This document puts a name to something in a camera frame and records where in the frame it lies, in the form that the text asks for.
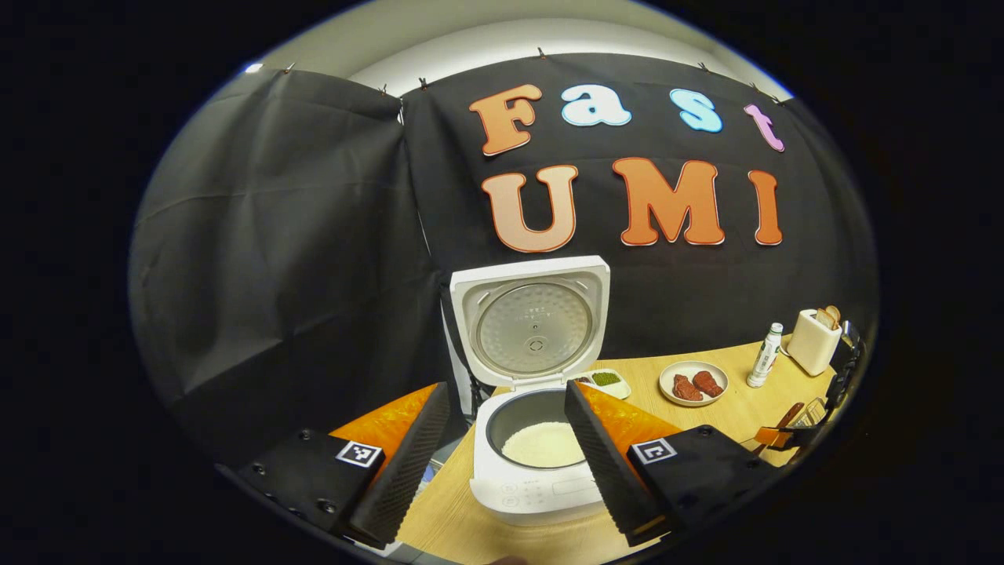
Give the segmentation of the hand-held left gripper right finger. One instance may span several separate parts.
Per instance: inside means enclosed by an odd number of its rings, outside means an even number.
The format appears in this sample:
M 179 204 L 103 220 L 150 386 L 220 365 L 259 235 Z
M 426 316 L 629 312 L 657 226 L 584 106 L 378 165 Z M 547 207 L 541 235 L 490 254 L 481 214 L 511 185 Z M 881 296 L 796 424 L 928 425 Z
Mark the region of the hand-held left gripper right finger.
M 712 528 L 782 478 L 710 425 L 690 429 L 578 381 L 564 414 L 607 512 L 631 547 Z

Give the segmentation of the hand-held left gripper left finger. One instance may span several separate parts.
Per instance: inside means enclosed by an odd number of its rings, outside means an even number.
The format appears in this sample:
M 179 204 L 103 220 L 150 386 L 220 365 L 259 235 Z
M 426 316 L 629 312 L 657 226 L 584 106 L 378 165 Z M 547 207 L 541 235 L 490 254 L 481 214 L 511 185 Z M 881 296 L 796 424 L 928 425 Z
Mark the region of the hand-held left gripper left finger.
M 449 420 L 437 382 L 342 425 L 302 428 L 236 469 L 276 510 L 374 549 L 395 542 Z

